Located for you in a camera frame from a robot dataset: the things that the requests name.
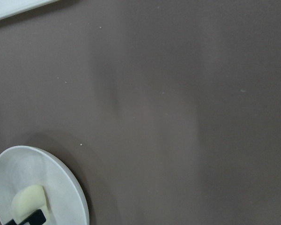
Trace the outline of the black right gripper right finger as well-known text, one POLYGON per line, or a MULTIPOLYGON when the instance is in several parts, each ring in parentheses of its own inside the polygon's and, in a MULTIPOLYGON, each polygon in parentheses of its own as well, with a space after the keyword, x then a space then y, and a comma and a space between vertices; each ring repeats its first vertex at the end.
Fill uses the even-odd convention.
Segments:
POLYGON ((20 225, 43 225, 46 222, 46 217, 43 214, 41 209, 38 209, 34 211, 32 214, 30 214, 27 218, 25 218, 20 225))

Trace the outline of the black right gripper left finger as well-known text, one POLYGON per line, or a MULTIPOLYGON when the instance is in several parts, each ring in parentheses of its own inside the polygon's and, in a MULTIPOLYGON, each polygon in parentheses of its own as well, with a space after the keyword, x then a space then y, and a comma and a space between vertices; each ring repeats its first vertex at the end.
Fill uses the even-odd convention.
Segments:
POLYGON ((10 221, 5 223, 4 225, 15 225, 15 221, 13 219, 11 219, 10 221))

